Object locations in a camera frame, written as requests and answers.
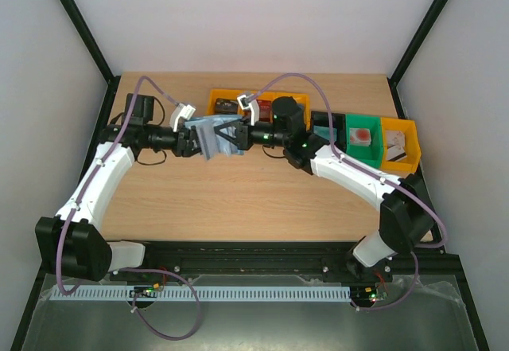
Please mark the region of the white pink credit card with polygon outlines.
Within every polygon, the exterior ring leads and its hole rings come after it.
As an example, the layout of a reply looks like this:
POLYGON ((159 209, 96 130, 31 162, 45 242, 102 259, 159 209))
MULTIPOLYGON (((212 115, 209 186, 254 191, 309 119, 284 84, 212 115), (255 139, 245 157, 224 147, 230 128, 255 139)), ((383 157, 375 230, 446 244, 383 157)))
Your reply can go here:
POLYGON ((386 161, 400 162, 407 158, 405 148, 403 146, 390 146, 387 148, 386 161))

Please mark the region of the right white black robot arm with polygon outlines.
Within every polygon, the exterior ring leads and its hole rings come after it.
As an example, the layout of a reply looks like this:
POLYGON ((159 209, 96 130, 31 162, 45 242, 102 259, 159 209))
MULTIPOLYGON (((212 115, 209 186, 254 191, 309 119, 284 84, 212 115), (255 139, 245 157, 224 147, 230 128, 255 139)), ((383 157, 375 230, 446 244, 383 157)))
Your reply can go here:
POLYGON ((344 267, 353 279, 365 280, 383 259, 423 247, 422 238, 436 215, 422 179, 386 174, 340 151, 307 130, 304 110, 292 97, 279 97, 271 104, 269 123, 258 121, 256 101, 240 95, 238 102, 250 114, 216 126, 217 136, 240 150, 254 144, 280 146, 291 166, 348 189, 378 212, 378 229, 359 240, 345 257, 344 267))

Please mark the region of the teal leather card holder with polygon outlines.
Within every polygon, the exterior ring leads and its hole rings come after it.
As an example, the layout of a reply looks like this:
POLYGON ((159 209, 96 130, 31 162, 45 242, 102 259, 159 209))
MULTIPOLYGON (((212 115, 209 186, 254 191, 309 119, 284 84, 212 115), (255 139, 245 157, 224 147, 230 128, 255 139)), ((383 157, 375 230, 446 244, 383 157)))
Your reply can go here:
POLYGON ((217 135, 214 131, 216 127, 225 123, 231 123, 240 118, 240 115, 209 115, 192 118, 185 122, 185 127, 188 129, 196 128, 200 151, 206 161, 212 159, 217 154, 242 156, 244 155, 243 150, 240 150, 235 144, 217 135))

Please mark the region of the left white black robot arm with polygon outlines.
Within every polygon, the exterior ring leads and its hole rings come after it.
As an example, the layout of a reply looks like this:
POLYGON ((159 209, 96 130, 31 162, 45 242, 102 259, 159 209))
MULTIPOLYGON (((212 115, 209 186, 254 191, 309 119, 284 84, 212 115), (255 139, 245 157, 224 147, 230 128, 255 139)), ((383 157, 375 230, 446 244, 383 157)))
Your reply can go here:
POLYGON ((128 95, 123 113, 100 132, 94 158, 76 190, 55 216, 42 217, 35 233, 44 271, 99 281, 107 273, 142 265, 146 247, 132 241, 106 241, 103 217, 120 181, 144 149, 193 156, 199 147, 195 130, 184 122, 196 109, 179 103, 169 125, 154 124, 153 96, 128 95))

